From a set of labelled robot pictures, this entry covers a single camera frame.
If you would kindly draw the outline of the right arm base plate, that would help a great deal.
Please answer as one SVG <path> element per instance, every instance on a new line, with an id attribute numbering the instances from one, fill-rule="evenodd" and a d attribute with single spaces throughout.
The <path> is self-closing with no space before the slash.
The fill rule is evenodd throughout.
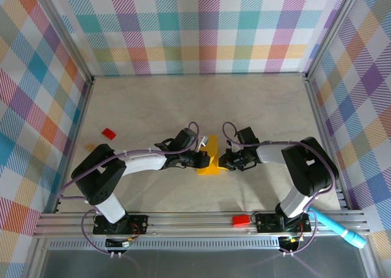
<path id="1" fill-rule="evenodd" d="M 277 213 L 255 215 L 258 233 L 310 233 L 312 231 L 308 214 L 302 213 L 294 218 L 286 218 Z"/>

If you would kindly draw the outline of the thin aluminium table rail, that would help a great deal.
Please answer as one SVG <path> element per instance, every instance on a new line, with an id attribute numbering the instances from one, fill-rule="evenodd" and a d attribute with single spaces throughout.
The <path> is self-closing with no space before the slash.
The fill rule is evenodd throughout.
<path id="1" fill-rule="evenodd" d="M 235 75 L 235 76 L 244 76 L 244 75 L 260 75 L 260 76 L 300 76 L 306 77 L 307 74 L 299 71 L 288 71 L 288 72 L 250 72 L 250 73 L 158 73 L 158 74 L 146 74 L 146 75 L 93 75 L 94 79 L 97 78 L 127 78 L 127 77 L 159 77 L 159 76 L 216 76 L 216 75 Z"/>

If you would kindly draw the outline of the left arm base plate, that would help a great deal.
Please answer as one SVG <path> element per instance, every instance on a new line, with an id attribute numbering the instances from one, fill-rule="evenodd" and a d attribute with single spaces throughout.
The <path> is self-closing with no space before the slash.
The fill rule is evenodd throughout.
<path id="1" fill-rule="evenodd" d="M 94 219 L 94 235 L 144 235 L 147 231 L 148 216 L 126 214 L 115 223 L 110 223 L 103 215 Z"/>

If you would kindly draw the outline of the aluminium corner post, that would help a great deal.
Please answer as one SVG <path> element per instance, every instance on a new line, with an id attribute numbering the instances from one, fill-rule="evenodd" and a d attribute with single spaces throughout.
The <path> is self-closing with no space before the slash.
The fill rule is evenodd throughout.
<path id="1" fill-rule="evenodd" d="M 326 52 L 338 34 L 356 0 L 327 0 L 325 8 L 316 25 L 309 49 L 305 53 L 306 61 L 301 64 L 306 80 L 315 73 L 323 61 Z"/>
<path id="2" fill-rule="evenodd" d="M 40 5 L 43 7 L 46 15 L 48 16 L 50 22 L 53 24 L 53 28 L 57 32 L 58 36 L 64 43 L 66 49 L 70 53 L 71 58 L 74 60 L 77 68 L 85 76 L 87 81 L 90 84 L 94 82 L 94 75 L 89 70 L 82 54 L 79 52 L 78 47 L 76 46 L 75 41 L 72 39 L 62 17 L 58 13 L 56 6 L 53 4 L 52 0 L 38 0 Z"/>

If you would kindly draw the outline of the grey metal sheet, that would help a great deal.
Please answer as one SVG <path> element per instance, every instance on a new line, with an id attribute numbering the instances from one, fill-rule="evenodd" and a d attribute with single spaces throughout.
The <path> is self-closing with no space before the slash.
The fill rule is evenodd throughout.
<path id="1" fill-rule="evenodd" d="M 273 251 L 137 251 L 109 258 L 95 251 L 51 251 L 39 278 L 367 278 L 356 254 L 308 250 L 284 257 Z"/>

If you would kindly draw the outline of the checked fabric panel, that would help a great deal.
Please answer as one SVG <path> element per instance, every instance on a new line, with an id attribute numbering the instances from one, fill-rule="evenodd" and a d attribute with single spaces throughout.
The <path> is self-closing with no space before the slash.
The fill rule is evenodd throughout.
<path id="1" fill-rule="evenodd" d="M 51 0 L 96 75 L 308 69 L 343 0 Z"/>
<path id="2" fill-rule="evenodd" d="M 0 0 L 0 278 L 20 278 L 88 83 L 38 0 Z"/>
<path id="3" fill-rule="evenodd" d="M 312 85 L 351 204 L 391 278 L 391 0 L 355 0 Z"/>

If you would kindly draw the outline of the wide aluminium base rail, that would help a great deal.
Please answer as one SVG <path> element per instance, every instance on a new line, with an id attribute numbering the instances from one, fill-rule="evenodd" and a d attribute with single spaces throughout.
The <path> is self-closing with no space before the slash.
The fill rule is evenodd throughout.
<path id="1" fill-rule="evenodd" d="M 369 235 L 370 229 L 365 215 L 359 210 L 324 211 L 325 215 L 347 229 L 360 235 Z M 242 227 L 232 225 L 235 212 L 148 212 L 146 234 L 142 237 L 236 237 L 257 236 L 254 224 Z M 35 238 L 82 237 L 81 218 L 83 213 L 42 214 L 38 221 Z"/>

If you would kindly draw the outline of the light blue cylinder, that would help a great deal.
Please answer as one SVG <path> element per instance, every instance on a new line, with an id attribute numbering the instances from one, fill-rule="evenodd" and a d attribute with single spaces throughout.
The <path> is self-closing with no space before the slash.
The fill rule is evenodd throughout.
<path id="1" fill-rule="evenodd" d="M 366 246 L 366 239 L 359 235 L 358 233 L 346 228 L 345 226 L 341 225 L 337 221 L 329 218 L 325 214 L 321 213 L 320 211 L 310 207 L 307 210 L 308 213 L 313 214 L 315 221 L 317 223 L 322 223 L 325 225 L 328 229 L 342 237 L 347 243 L 350 245 L 358 248 L 363 249 Z"/>

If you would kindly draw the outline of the red rectangular block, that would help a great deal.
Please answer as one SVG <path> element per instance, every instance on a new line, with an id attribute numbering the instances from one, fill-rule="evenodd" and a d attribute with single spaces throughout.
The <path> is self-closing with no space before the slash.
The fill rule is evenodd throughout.
<path id="1" fill-rule="evenodd" d="M 246 214 L 235 215 L 232 217 L 232 225 L 234 227 L 244 227 L 251 223 L 250 216 Z"/>

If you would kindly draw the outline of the aluminium side rail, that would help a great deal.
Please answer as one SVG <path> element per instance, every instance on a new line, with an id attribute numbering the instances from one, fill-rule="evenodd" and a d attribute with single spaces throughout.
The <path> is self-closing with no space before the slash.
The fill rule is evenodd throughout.
<path id="1" fill-rule="evenodd" d="M 68 181 L 68 177 L 70 175 L 70 172 L 71 172 L 71 165 L 72 165 L 72 162 L 73 162 L 73 158 L 75 157 L 75 153 L 76 153 L 76 149 L 77 149 L 77 144 L 78 144 L 78 141 L 79 141 L 79 138 L 80 138 L 80 134 L 81 134 L 81 131 L 82 131 L 82 126 L 84 124 L 84 120 L 85 120 L 85 117 L 86 117 L 86 114 L 87 114 L 87 110 L 88 110 L 88 107 L 89 107 L 89 103 L 90 103 L 90 99 L 91 99 L 91 96 L 92 96 L 92 92 L 93 92 L 93 88 L 94 88 L 94 85 L 95 85 L 95 81 L 96 81 L 96 76 L 92 76 L 90 79 L 89 79 L 89 83 L 88 83 L 88 88 L 87 88 L 87 92 L 86 92 L 86 97 L 84 99 L 84 102 L 83 102 L 83 105 L 82 105 L 82 109 L 79 113 L 79 118 L 78 118 L 78 121 L 77 121 L 77 124 L 76 124 L 76 129 L 75 129 L 75 137 L 73 139 L 73 142 L 70 146 L 70 154 L 69 154 L 69 157 L 67 159 L 67 162 L 66 162 L 66 166 L 65 166 L 65 170 L 64 170 L 64 173 L 59 181 L 59 184 L 56 188 L 56 194 L 55 194 L 55 198 L 54 198 L 54 203 L 53 203 L 53 206 L 52 206 L 52 209 L 50 210 L 51 213 L 57 213 L 59 211 L 59 209 L 57 208 L 59 206 L 59 204 L 61 204 L 61 201 L 60 201 L 60 198 L 58 197 L 58 194 L 60 193 L 60 189 L 67 183 Z"/>
<path id="2" fill-rule="evenodd" d="M 315 122 L 318 129 L 318 132 L 320 134 L 320 140 L 322 143 L 322 146 L 324 150 L 326 151 L 327 155 L 330 157 L 330 159 L 334 162 L 335 166 L 337 167 L 337 170 L 339 172 L 339 178 L 335 182 L 335 188 L 336 193 L 338 197 L 338 201 L 340 202 L 340 206 L 343 210 L 350 210 L 351 204 L 349 196 L 345 193 L 345 184 L 342 179 L 342 173 L 340 170 L 339 163 L 337 161 L 337 158 L 335 156 L 335 153 L 332 149 L 332 142 L 328 133 L 328 129 L 326 126 L 326 123 L 323 120 L 321 108 L 320 105 L 316 99 L 315 91 L 313 89 L 313 86 L 311 85 L 310 81 L 305 78 L 304 80 L 305 89 L 307 91 L 307 95 L 309 96 L 310 104 L 312 107 L 313 114 L 315 116 Z"/>

